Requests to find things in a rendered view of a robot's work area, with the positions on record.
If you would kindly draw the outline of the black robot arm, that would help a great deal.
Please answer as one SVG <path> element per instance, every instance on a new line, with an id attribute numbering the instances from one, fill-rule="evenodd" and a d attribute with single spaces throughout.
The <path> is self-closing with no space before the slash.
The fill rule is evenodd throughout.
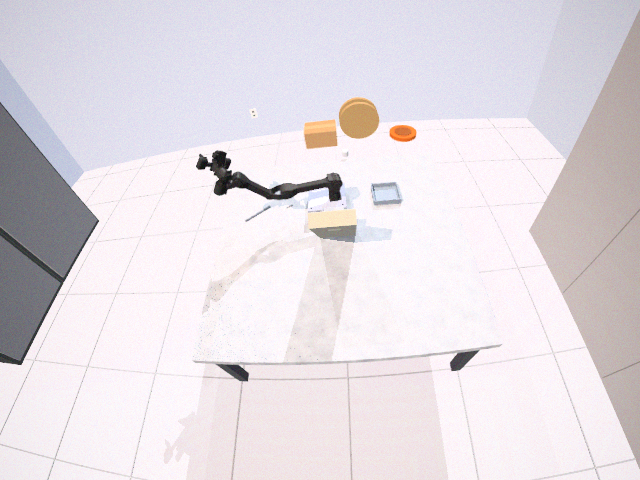
<path id="1" fill-rule="evenodd" d="M 214 159 L 213 159 L 214 158 Z M 225 166 L 224 161 L 226 158 L 225 151 L 218 151 L 212 153 L 212 162 L 216 165 Z M 327 177 L 320 180 L 300 183 L 300 184 L 292 184 L 292 183 L 284 183 L 282 185 L 277 185 L 272 189 L 267 189 L 266 187 L 258 184 L 257 182 L 253 182 L 247 178 L 247 176 L 242 172 L 235 172 L 232 175 L 232 170 L 226 170 L 226 168 L 221 168 L 216 172 L 216 176 L 219 178 L 216 181 L 213 192 L 217 196 L 227 195 L 229 189 L 239 188 L 239 189 L 248 189 L 267 200 L 281 200 L 281 199 L 289 199 L 294 197 L 297 193 L 311 191 L 320 188 L 328 188 L 329 190 L 329 200 L 337 201 L 342 200 L 341 197 L 341 187 L 343 186 L 343 181 L 338 173 L 328 173 Z M 280 191 L 280 195 L 275 193 Z"/>

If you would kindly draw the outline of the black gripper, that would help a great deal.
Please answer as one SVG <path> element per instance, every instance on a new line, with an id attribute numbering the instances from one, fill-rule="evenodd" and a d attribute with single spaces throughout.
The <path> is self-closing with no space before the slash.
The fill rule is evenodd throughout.
<path id="1" fill-rule="evenodd" d="M 211 167 L 210 171 L 214 172 L 214 175 L 216 176 L 216 172 L 221 169 L 221 168 L 226 168 L 228 169 L 230 164 L 231 164 L 231 159 L 230 158 L 225 158 L 224 161 L 225 166 L 220 165 L 216 165 L 213 164 L 213 162 L 208 162 L 208 158 L 207 157 L 203 157 L 202 154 L 199 154 L 199 159 L 198 162 L 196 164 L 197 170 L 204 170 L 205 168 Z"/>

